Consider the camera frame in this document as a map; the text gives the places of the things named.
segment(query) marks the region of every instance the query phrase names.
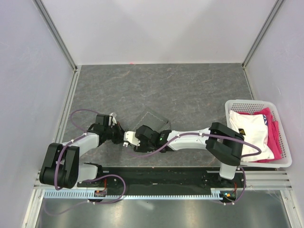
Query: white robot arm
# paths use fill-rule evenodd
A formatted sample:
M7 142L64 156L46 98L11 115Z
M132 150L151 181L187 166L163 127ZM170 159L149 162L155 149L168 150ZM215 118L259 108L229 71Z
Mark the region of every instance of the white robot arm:
M79 157L87 151L112 140L114 144L134 146L135 152L177 151L181 149L206 149L220 160L220 176L233 179L240 165L244 137L220 123L199 131L178 132L165 130L160 133L148 126L136 132L125 132L115 115L98 114L96 121L86 133L65 142L51 143L47 149L40 172L40 182L64 188L72 188L78 181L94 179L97 165L79 166Z
M198 131L178 132L166 130L160 133L148 126L136 132L125 132L124 146L133 145L136 152L166 152L181 149L204 149L220 160L219 175L232 180L240 165L244 137L220 123Z

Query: red cloth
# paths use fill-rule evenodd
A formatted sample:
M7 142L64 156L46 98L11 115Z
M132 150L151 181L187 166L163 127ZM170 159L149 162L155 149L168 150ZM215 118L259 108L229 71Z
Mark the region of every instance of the red cloth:
M271 115L270 109L269 108L264 108L260 112L255 112L253 115L258 115L258 114L263 114L267 118L268 122L268 143L267 146L269 149L271 149L272 153L274 154L274 159L265 159L265 160L259 160L256 161L258 163L267 163L270 161L275 161L282 159L282 150L280 147L280 142L279 142L279 123L278 121L273 121L273 116Z

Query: white cloth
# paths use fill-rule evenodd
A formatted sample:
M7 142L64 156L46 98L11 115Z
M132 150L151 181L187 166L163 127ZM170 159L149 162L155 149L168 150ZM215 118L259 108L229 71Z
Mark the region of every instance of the white cloth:
M266 116L259 115L242 115L234 111L230 111L229 120L234 131L240 132L244 130L244 140L261 149L262 153L256 156L244 157L242 162L255 162L264 159L274 159L274 154L267 146L268 142L268 125ZM257 150L243 145L242 155L256 153Z

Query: white basket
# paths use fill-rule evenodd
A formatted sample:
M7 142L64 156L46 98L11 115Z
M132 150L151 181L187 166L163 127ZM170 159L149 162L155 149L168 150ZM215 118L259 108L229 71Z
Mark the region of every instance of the white basket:
M280 138L280 146L282 150L282 159L276 161L270 161L269 163L241 162L241 165L266 167L266 168L289 167L292 163L292 159L279 114L273 103L266 101L255 101L255 100L229 100L225 103L227 126L231 128L231 124L229 121L230 110L233 110L235 112L244 112L244 113L253 114L254 112L261 111L264 108L269 108L272 116L274 117L274 120L279 122L279 132L280 132L279 138Z

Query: white wall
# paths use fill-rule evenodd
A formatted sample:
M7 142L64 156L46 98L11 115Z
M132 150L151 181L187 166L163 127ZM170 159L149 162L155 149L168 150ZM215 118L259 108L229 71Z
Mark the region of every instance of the white wall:
M293 164L287 169L304 212L304 1L286 0L249 62L256 99L273 102L287 135Z
M240 63L275 0L43 0L79 65Z
M72 69L32 0L0 1L0 227L22 224Z

